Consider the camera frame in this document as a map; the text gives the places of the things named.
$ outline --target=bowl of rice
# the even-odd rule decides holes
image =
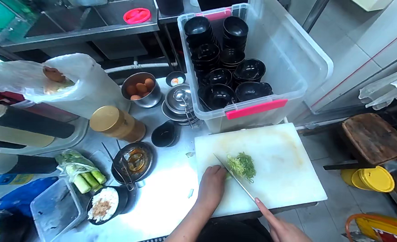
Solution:
[[[94,225],[106,223],[125,209],[127,200],[128,189],[125,186],[101,188],[88,202],[88,221]]]

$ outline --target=gold lid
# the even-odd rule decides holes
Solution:
[[[104,132],[117,127],[124,121],[124,113],[114,106],[97,109],[91,116],[90,127],[97,132]]]

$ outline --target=brown egg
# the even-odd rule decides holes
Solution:
[[[146,88],[146,85],[144,85],[143,83],[137,83],[136,88],[139,93],[145,93],[148,91],[148,89]]]
[[[152,80],[152,79],[150,79],[150,78],[147,78],[147,79],[145,80],[145,85],[146,85],[146,87],[148,88],[148,91],[152,91],[152,89],[153,89],[154,86],[155,86],[155,82],[154,82],[154,80]]]
[[[141,96],[139,96],[139,95],[132,95],[131,96],[131,100],[139,100],[139,99],[141,99],[142,97]]]
[[[132,96],[134,94],[136,94],[137,90],[136,87],[134,85],[129,85],[127,86],[127,94]]]

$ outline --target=forearm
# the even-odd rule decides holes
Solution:
[[[195,204],[182,222],[174,229],[165,241],[168,242],[194,242],[201,230],[212,216],[214,209],[208,209],[200,204]]]

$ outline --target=person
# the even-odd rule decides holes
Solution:
[[[220,165],[208,167],[201,178],[198,197],[166,242],[212,242],[212,241],[251,241],[251,242],[312,242],[306,234],[291,223],[277,219],[259,198],[255,203],[266,218],[270,233],[252,223],[227,221],[208,223],[208,220],[221,202],[224,194],[227,170]]]

